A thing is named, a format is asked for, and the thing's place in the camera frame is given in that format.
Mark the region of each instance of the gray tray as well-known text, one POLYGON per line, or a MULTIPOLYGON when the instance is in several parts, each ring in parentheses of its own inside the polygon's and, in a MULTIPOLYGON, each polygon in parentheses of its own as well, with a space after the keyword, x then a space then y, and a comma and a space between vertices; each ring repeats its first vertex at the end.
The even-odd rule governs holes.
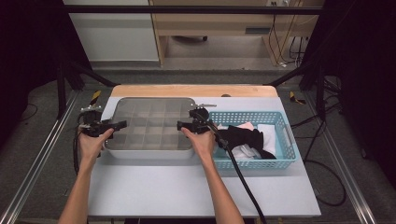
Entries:
POLYGON ((177 121, 191 122, 191 98, 122 98, 111 122, 126 120, 128 126, 113 133, 105 148, 119 159, 188 159, 191 142, 177 130, 177 121))

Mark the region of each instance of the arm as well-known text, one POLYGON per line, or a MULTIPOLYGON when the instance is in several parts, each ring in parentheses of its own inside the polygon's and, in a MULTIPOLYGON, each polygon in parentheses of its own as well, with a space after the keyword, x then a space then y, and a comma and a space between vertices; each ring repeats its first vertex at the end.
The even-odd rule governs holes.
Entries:
POLYGON ((244 223, 244 219, 242 219, 238 207, 233 202, 233 198, 222 182, 213 161, 215 135, 212 132, 194 134, 186 128, 182 128, 181 131, 190 138, 192 147, 201 159, 210 195, 212 196, 216 222, 218 224, 244 223))
POLYGON ((81 163, 77 175, 77 180, 67 199, 66 206, 62 211, 58 223, 87 223, 88 216, 88 195, 91 182, 92 168, 96 158, 102 149, 102 144, 114 132, 107 130, 97 138, 89 137, 81 133, 79 135, 79 147, 81 151, 81 163))

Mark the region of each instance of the wooden edge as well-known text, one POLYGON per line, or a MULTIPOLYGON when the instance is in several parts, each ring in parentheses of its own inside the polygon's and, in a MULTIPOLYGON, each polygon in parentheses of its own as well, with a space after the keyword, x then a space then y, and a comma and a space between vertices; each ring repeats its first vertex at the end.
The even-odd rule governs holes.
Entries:
POLYGON ((112 97, 277 97, 272 86, 256 85, 119 85, 112 97))

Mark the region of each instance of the plastic basket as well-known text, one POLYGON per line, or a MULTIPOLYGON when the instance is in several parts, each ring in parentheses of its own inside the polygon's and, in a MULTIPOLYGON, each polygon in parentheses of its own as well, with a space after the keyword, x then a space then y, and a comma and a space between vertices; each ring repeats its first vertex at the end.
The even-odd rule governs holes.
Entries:
MULTIPOLYGON (((219 112, 209 113, 209 118, 216 124, 222 126, 237 126, 251 122, 255 128, 258 124, 275 125, 276 130, 276 160, 236 160, 241 169, 286 169, 292 162, 296 161, 298 155, 297 145, 281 112, 219 112)), ((231 159, 222 148, 217 148, 214 161, 218 169, 233 169, 231 159)))

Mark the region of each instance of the black cloth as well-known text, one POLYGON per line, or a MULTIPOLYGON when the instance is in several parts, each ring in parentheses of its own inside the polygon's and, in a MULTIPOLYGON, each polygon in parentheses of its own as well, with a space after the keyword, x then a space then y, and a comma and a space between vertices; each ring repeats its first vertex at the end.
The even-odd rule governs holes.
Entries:
MULTIPOLYGON (((226 130, 219 130, 219 135, 223 140, 228 142, 227 146, 230 149, 247 144, 249 147, 254 147, 260 153, 262 159, 276 159, 276 157, 270 152, 262 150, 264 146, 264 137, 263 134, 257 129, 251 131, 249 129, 242 129, 230 125, 226 130)), ((219 144, 219 147, 225 148, 225 146, 220 142, 219 138, 216 138, 216 142, 219 144)))

